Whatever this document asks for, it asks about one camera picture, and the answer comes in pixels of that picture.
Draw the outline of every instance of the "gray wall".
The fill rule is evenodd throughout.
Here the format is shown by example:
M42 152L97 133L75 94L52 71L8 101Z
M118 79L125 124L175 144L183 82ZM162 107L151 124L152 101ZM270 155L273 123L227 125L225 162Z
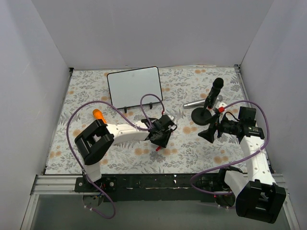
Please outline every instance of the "gray wall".
M248 95L268 116L268 154L307 229L307 2L275 0L242 63Z
M32 0L69 67L240 64L273 0Z
M0 1L0 229L19 229L69 70L31 0Z

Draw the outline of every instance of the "red tip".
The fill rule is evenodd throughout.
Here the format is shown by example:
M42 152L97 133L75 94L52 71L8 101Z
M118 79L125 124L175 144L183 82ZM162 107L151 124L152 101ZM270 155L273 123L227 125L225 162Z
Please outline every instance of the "red tip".
M224 111L225 111L224 107L220 107L220 108L219 108L219 112L220 112L220 113L222 113L222 112L224 112Z

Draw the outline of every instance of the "table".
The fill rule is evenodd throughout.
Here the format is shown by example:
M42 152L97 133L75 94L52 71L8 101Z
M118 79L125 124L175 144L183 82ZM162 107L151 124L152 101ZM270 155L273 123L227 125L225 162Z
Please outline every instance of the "table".
M69 150L66 140L66 124L71 114L82 104L102 100L110 102L106 76L118 70L74 70L63 108L52 140L45 174L81 174L81 169ZM208 126L198 126L191 120L193 109L183 109L183 104L206 98L215 78L224 79L221 91L226 104L243 100L243 93L234 68L160 68L163 103L166 113L175 117L178 129L173 133L166 149L155 151L149 141L131 141L112 146L100 161L102 173L197 173L205 169L243 158L243 152L235 137L225 135L211 144L198 137ZM161 106L154 104L145 111L150 117L160 117ZM238 115L240 105L230 111ZM94 121L92 111L100 109L107 122L122 124L125 121L104 104L91 104L73 119L70 140ZM131 108L125 116L135 122L143 119L139 107ZM245 163L236 165L246 172Z

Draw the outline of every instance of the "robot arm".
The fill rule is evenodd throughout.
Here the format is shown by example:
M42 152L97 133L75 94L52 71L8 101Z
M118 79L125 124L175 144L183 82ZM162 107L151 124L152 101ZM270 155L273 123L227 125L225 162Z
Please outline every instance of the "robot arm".
M139 130L136 127L147 129L147 119L138 121L136 127L127 124L106 124L102 119L92 122L79 136L75 143L83 158L84 169L89 178L95 182L101 178L99 161L104 157L108 149L118 143L131 140L150 140L153 144L165 148L168 140L175 130L174 118L162 115L160 119L150 118L152 128L148 131Z
M220 103L217 109L225 106ZM236 135L244 156L248 157L264 144L264 134L261 128L256 127L255 116L256 109L240 107L238 120L230 121L223 112L217 110L216 115L210 118L209 128L200 132L199 136L213 143L216 131L218 138L222 133ZM273 179L263 151L248 159L246 164L247 180L235 167L220 169L224 183L236 197L236 212L240 217L274 223L286 198L285 189Z

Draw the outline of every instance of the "orange object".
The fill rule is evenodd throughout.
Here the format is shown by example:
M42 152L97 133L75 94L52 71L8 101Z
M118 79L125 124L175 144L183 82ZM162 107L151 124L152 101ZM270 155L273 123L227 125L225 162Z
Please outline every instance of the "orange object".
M102 112L99 109L93 110L93 116L96 119L101 119L104 123L106 123L106 120L105 120L104 116L102 115Z

